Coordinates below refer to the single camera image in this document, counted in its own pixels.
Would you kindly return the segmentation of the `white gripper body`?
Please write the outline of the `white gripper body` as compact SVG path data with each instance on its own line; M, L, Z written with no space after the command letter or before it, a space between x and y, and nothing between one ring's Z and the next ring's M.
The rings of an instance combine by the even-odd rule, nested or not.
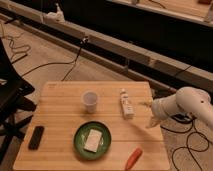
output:
M166 118L165 111L162 107L161 100L155 99L151 104L151 110L155 117L164 120Z

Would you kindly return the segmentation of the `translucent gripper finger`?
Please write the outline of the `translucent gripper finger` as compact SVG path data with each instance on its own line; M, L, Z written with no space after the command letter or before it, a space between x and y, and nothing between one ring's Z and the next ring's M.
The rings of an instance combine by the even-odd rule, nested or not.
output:
M146 106L146 107L151 107L152 103L151 102L139 102L140 105Z
M149 122L148 124L146 125L146 128L147 129L150 129L150 128L153 128L153 127L156 127L157 125L159 125L161 122L161 120L157 117L151 117L149 119Z

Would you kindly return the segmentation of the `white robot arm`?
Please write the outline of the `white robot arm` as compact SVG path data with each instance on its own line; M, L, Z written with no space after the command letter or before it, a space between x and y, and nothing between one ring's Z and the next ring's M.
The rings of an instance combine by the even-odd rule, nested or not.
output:
M142 105L152 111L147 128L153 128L177 114L191 114L213 130L211 97L202 89L182 87L173 95L157 98L152 102L142 102Z

